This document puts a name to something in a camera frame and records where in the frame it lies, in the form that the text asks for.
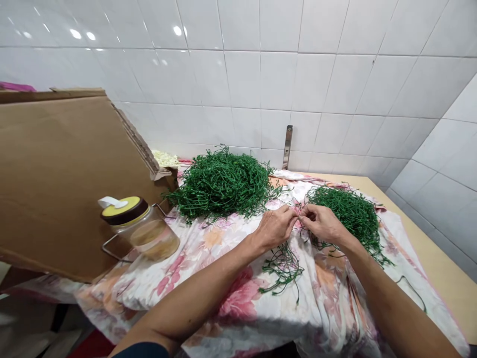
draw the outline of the red object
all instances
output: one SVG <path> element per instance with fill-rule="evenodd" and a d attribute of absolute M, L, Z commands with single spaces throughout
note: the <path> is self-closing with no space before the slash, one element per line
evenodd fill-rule
<path fill-rule="evenodd" d="M 103 334 L 94 330 L 68 358 L 100 358 L 107 357 L 114 349 L 114 345 Z"/>

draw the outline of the jar lid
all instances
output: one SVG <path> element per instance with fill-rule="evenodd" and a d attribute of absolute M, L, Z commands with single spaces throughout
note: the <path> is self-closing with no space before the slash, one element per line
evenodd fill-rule
<path fill-rule="evenodd" d="M 127 205 L 121 208 L 110 205 L 101 212 L 101 219 L 109 225 L 126 224 L 137 219 L 149 209 L 149 204 L 140 196 L 129 196 L 120 201 L 126 201 Z"/>

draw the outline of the cardboard flap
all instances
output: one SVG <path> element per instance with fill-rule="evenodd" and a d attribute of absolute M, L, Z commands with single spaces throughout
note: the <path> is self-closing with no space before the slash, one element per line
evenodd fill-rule
<path fill-rule="evenodd" d="M 173 177 L 150 180 L 103 90 L 45 93 L 0 94 L 14 98 L 0 105 L 0 260 L 91 282 L 116 264 L 101 251 L 112 232 L 96 201 L 160 202 Z M 121 256 L 130 246 L 110 249 Z"/>

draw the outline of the pink object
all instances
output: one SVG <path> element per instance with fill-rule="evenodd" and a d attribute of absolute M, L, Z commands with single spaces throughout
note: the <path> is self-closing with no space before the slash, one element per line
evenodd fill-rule
<path fill-rule="evenodd" d="M 32 86 L 29 85 L 19 85 L 19 84 L 13 84 L 10 82 L 1 82 L 0 81 L 0 88 L 2 89 L 7 89 L 7 90 L 13 90 L 17 92 L 36 92 L 36 89 L 34 89 Z"/>

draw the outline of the wooden table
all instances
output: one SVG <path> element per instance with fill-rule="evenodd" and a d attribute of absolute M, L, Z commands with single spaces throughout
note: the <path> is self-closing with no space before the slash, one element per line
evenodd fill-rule
<path fill-rule="evenodd" d="M 477 345 L 477 284 L 434 244 L 386 194 L 367 177 L 302 174 L 334 182 L 347 181 L 352 187 L 374 196 L 390 211 L 399 214 L 429 281 L 452 312 L 467 342 Z"/>

